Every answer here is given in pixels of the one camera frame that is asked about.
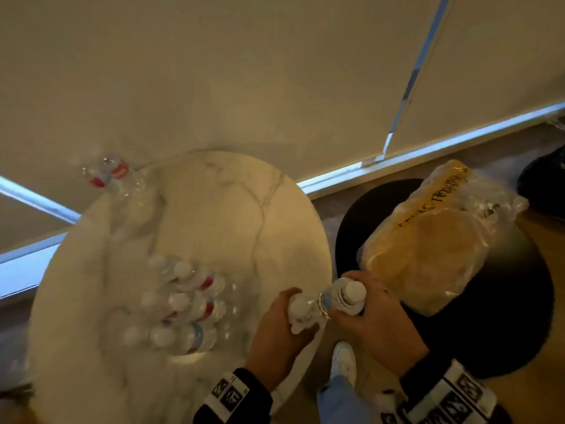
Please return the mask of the clear water bottle white cap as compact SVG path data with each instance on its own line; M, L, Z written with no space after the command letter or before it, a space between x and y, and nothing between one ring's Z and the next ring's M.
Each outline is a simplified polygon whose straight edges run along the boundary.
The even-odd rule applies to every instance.
M304 293L294 294L289 300L288 318L291 325L291 333L298 335L306 329L319 326L324 329L326 317L321 312L317 299Z
M320 312L329 317L329 311L339 310L348 315L360 315L365 306L365 286L350 278L339 278L318 296Z

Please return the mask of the white roller blind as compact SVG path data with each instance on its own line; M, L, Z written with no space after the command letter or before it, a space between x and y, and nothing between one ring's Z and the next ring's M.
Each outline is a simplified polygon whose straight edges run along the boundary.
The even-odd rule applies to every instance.
M565 0L451 0L386 154L565 102Z
M0 0L0 177L82 212L107 151L379 156L440 1Z

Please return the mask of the light blue jeans leg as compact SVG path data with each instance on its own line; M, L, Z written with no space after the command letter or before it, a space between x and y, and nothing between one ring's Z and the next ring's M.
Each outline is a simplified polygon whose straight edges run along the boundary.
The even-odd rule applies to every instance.
M372 408L342 375L330 377L317 392L320 424L373 424Z

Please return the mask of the person's right hand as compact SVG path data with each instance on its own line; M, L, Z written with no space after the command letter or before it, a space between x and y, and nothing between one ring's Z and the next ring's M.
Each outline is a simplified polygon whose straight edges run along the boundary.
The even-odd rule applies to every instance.
M362 328L344 328L360 338L379 364L401 379L429 353L401 303L369 272L347 271L343 278L361 282L367 291Z

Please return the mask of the black round stool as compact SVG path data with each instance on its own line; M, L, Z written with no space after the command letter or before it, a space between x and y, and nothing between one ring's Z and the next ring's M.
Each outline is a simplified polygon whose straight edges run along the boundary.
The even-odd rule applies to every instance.
M337 233L338 272L359 269L357 250L422 182L378 185L353 203ZM463 293L442 310L424 316L402 307L431 352L455 358L486 379L517 371L537 356L549 337L554 304L554 284L539 248L513 223Z

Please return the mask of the person's left forearm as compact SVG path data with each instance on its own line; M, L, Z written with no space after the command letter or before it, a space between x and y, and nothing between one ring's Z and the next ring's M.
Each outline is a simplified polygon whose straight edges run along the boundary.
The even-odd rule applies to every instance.
M269 424L271 393L245 368L225 373L206 395L192 424Z

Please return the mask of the person's left hand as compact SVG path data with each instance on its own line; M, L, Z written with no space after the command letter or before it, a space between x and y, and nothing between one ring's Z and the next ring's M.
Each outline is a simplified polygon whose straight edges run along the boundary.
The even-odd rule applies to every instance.
M295 349L295 335L291 333L288 318L289 300L300 292L297 287L279 292L260 320L244 364L269 392L288 377L302 352Z

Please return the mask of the white shoe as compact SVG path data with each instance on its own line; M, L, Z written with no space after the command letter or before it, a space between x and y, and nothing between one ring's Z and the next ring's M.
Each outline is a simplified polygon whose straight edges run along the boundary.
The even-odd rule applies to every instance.
M329 382L340 380L355 388L357 382L357 361L352 346L345 341L336 343L331 360Z

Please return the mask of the black bag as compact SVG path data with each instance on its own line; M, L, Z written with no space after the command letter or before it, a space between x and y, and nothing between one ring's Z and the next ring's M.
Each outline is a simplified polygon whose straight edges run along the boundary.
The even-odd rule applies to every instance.
M517 191L533 210L565 221L565 145L528 164Z

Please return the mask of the clear plastic bag yellow contents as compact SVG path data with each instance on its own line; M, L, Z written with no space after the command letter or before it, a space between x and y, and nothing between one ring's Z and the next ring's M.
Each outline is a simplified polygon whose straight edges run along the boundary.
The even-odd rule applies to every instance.
M429 317L464 291L498 237L528 207L506 184L449 160L375 228L357 262Z

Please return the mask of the cluster of standing water bottles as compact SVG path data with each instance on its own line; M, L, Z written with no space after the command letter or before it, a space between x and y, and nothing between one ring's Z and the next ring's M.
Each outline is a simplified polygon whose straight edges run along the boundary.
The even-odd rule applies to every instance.
M176 358L244 343L246 295L240 276L171 255L153 255L148 265L158 284L142 294L141 313L124 328L126 347Z

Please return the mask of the person's right forearm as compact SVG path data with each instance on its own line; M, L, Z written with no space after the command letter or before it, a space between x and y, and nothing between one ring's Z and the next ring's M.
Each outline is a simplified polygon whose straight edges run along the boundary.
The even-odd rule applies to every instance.
M455 359L428 353L377 396L378 424L513 424L498 397Z

